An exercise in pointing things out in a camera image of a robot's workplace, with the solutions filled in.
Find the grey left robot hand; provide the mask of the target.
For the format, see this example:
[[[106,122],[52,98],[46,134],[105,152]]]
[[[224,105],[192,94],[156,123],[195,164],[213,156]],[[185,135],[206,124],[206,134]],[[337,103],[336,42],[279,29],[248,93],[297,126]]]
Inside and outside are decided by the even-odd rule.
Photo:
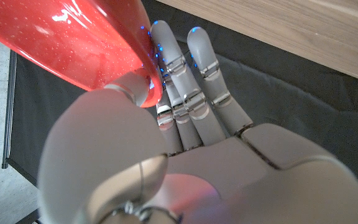
[[[82,94],[45,142],[38,201],[47,223],[358,223],[358,180],[319,145],[254,126],[229,94],[206,31],[187,41],[200,88],[175,37],[156,21],[171,98],[195,128],[173,132],[141,108],[149,83],[129,72]]]

